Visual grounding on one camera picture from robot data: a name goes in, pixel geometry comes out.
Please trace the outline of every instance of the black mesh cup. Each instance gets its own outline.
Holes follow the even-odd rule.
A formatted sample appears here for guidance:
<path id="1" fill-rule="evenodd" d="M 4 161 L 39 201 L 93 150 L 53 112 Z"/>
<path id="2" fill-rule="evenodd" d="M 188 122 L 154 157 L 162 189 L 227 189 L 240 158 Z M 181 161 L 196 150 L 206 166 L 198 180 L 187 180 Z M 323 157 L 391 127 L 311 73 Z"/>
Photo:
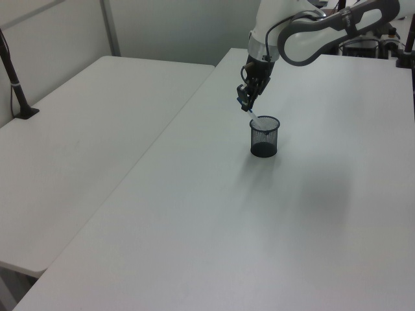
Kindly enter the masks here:
<path id="1" fill-rule="evenodd" d="M 259 128 L 254 120 L 251 127 L 251 153 L 256 157 L 272 157 L 277 154 L 278 128 L 280 123 L 273 117 L 263 115 L 258 117 L 261 121 Z"/>

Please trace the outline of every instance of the table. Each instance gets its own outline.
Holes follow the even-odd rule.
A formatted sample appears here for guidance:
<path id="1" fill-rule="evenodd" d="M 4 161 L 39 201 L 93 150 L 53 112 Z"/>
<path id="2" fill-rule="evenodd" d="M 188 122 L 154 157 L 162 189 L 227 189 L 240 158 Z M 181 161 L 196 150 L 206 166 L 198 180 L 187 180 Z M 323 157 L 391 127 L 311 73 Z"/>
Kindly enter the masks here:
<path id="1" fill-rule="evenodd" d="M 0 266 L 39 277 L 212 72 L 104 57 L 0 129 Z"/>
<path id="2" fill-rule="evenodd" d="M 279 152 L 258 159 L 246 57 L 226 55 L 16 311 L 414 310 L 410 71 L 279 61 L 254 107 L 281 121 Z"/>

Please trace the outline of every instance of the black stand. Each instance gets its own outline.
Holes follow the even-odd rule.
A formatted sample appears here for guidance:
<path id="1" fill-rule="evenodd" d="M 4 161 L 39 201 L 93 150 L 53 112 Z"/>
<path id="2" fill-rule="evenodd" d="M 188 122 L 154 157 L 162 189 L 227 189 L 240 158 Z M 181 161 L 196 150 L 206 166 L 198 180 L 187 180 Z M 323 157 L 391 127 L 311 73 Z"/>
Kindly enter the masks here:
<path id="1" fill-rule="evenodd" d="M 413 69 L 415 66 L 415 52 L 412 50 L 415 42 L 415 15 L 409 28 L 409 35 L 405 50 L 398 50 L 396 67 Z"/>
<path id="2" fill-rule="evenodd" d="M 12 60 L 10 59 L 10 51 L 8 50 L 5 37 L 0 29 L 0 57 L 3 61 L 3 65 L 5 66 L 8 78 L 10 79 L 10 83 L 13 87 L 14 93 L 18 98 L 19 105 L 20 105 L 20 113 L 18 113 L 15 118 L 27 120 L 37 114 L 39 109 L 35 109 L 29 106 L 26 101 L 25 94 L 20 86 L 20 81 L 14 70 Z"/>
<path id="3" fill-rule="evenodd" d="M 346 0 L 340 0 L 338 2 L 337 12 L 343 10 L 346 7 Z"/>

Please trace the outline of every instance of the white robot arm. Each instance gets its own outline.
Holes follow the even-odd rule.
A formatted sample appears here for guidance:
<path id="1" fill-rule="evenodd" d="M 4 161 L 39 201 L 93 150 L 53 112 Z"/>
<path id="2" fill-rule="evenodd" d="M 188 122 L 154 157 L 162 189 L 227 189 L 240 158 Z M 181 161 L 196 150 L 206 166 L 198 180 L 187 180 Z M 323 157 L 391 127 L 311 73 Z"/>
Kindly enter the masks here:
<path id="1" fill-rule="evenodd" d="M 305 66 L 330 47 L 411 13 L 415 0 L 362 0 L 329 17 L 307 0 L 262 0 L 243 67 L 247 77 L 237 89 L 242 109 L 252 109 L 279 57 Z"/>

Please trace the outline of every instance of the white wall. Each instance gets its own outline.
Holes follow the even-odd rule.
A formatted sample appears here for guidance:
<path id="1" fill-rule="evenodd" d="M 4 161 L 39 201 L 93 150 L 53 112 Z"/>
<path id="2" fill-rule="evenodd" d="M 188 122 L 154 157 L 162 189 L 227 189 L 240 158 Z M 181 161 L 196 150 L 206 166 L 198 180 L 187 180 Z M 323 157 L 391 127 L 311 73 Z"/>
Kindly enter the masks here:
<path id="1" fill-rule="evenodd" d="M 248 47 L 260 0 L 110 0 L 122 56 L 217 65 Z"/>
<path id="2" fill-rule="evenodd" d="M 99 0 L 66 0 L 3 32 L 30 105 L 111 55 Z M 0 62 L 0 127 L 11 120 L 9 98 L 10 81 Z"/>

